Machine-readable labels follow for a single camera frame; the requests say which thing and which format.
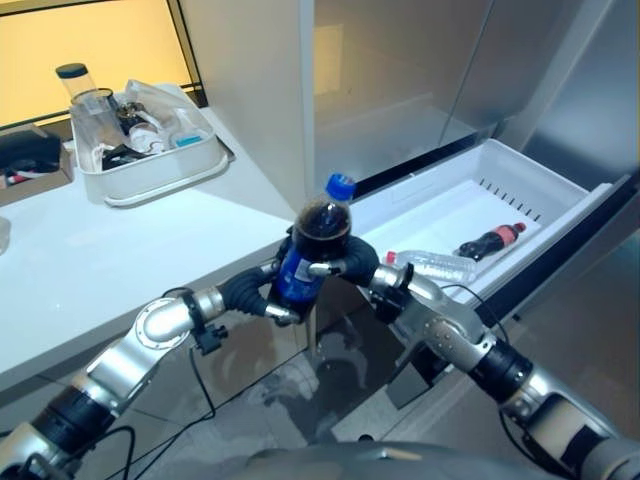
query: drawer vent slot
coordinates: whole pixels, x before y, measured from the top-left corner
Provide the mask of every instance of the drawer vent slot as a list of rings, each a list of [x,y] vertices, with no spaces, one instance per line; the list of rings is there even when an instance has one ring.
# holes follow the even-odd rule
[[[522,212],[525,216],[533,219],[534,222],[540,220],[541,214],[536,213],[533,208],[525,205],[524,202],[519,201],[515,196],[510,195],[508,192],[504,191],[504,189],[500,188],[499,185],[496,185],[495,182],[492,182],[487,178],[482,178],[482,180],[480,180],[480,186],[484,187],[488,192],[491,192],[496,197],[499,197],[500,200],[508,203],[519,212]]]

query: white countertop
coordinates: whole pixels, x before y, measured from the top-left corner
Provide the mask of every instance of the white countertop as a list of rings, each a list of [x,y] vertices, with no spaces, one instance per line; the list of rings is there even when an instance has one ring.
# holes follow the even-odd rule
[[[0,208],[0,391],[122,331],[121,315],[265,248],[294,213],[209,109],[236,153],[221,176],[129,209],[84,178]]]

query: blue bottle cap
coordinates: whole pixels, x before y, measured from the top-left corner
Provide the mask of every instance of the blue bottle cap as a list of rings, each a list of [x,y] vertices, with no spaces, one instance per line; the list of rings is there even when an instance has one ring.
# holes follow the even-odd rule
[[[340,202],[349,200],[356,191],[356,182],[353,178],[341,173],[334,173],[329,177],[325,191]]]

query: soda bottle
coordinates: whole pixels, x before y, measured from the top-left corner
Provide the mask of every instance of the soda bottle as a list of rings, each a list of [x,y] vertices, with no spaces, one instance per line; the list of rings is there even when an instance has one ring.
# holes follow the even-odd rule
[[[468,257],[479,262],[487,255],[502,250],[518,239],[518,235],[526,230],[524,223],[515,225],[500,225],[485,233],[477,240],[460,245],[458,255]]]
[[[351,231],[347,202],[355,191],[352,178],[334,173],[325,193],[311,200],[296,218],[292,245],[282,260],[270,298],[304,318],[311,310],[323,279],[309,275],[309,265],[341,258]]]

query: bottle label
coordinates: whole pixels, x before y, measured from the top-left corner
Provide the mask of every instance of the bottle label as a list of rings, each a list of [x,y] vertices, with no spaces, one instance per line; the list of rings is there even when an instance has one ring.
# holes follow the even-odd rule
[[[493,230],[495,233],[500,235],[504,246],[511,245],[518,238],[516,232],[509,227],[508,225],[500,225],[498,228]]]
[[[289,249],[276,282],[278,291],[284,298],[294,302],[307,302],[318,296],[323,278],[309,275],[311,263],[302,258],[295,248]]]

